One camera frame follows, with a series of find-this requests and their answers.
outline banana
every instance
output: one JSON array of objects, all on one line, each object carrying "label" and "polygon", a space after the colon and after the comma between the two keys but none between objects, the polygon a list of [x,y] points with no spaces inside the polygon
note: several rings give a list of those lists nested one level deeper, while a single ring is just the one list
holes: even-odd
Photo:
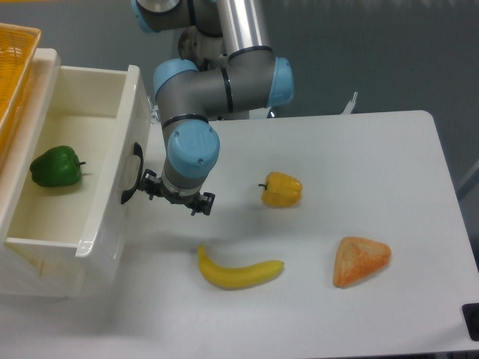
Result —
[{"label": "banana", "polygon": [[204,246],[198,247],[198,268],[211,284],[223,289],[242,289],[257,286],[280,275],[284,263],[268,260],[248,267],[225,268],[214,263],[206,254]]}]

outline toast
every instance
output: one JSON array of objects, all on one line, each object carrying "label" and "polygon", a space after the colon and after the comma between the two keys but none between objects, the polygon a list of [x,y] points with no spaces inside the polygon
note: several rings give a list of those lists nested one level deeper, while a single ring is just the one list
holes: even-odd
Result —
[{"label": "toast", "polygon": [[333,284],[349,286],[385,267],[391,259],[391,249],[384,243],[360,237],[344,237],[336,252]]}]

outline white drawer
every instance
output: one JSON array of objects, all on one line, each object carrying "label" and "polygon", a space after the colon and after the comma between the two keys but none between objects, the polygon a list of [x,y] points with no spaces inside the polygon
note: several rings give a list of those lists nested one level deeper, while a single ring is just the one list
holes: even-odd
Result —
[{"label": "white drawer", "polygon": [[[139,68],[60,67],[55,50],[38,49],[30,94],[0,172],[0,292],[76,296],[115,277],[128,204],[145,149],[150,106]],[[82,180],[44,188],[31,180],[33,159],[71,146]]]}]

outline black object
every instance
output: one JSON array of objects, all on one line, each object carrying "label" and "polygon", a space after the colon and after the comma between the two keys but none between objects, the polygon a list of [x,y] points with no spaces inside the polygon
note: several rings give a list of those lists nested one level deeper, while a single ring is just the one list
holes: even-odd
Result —
[{"label": "black object", "polygon": [[463,314],[469,336],[475,342],[479,341],[479,303],[464,304]]},{"label": "black object", "polygon": [[138,174],[136,175],[136,181],[132,188],[123,191],[121,194],[121,204],[128,202],[131,197],[135,194],[136,189],[138,188],[141,180],[141,174],[143,173],[143,149],[141,148],[138,142],[135,142],[133,145],[133,154],[140,158],[140,168],[138,169]]},{"label": "black object", "polygon": [[213,202],[215,201],[215,195],[209,192],[204,192],[203,194],[197,192],[191,196],[180,196],[177,192],[170,192],[162,179],[156,178],[156,173],[150,169],[144,171],[138,190],[149,194],[150,200],[156,196],[165,198],[171,204],[182,204],[192,210],[192,215],[196,213],[210,215]]},{"label": "black object", "polygon": [[155,196],[163,197],[166,198],[169,203],[183,204],[187,208],[190,208],[192,210],[192,215],[195,215],[196,213],[210,215],[211,207],[213,207],[213,202],[215,201],[215,195],[213,193],[204,192],[201,194],[200,192],[197,192],[191,196],[181,197],[178,193],[170,192],[166,188],[162,179],[156,178],[156,173],[152,170],[146,169],[143,173],[143,149],[138,142],[135,142],[133,146],[133,154],[140,158],[140,167],[133,187],[123,191],[121,194],[121,204],[128,202],[138,189],[139,191],[149,194],[150,200]]}]

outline white table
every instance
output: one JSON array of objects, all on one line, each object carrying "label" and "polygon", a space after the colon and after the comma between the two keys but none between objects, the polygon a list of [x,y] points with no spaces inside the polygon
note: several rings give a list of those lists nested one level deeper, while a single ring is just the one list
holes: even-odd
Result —
[{"label": "white table", "polygon": [[[214,123],[210,217],[132,199],[112,288],[74,300],[0,296],[0,358],[326,358],[479,349],[461,306],[479,275],[433,119],[425,112]],[[160,126],[146,166],[161,173]],[[270,171],[299,178],[294,209],[260,202]],[[344,236],[392,249],[389,266],[332,285]],[[279,278],[222,291],[196,267],[285,262]]]}]

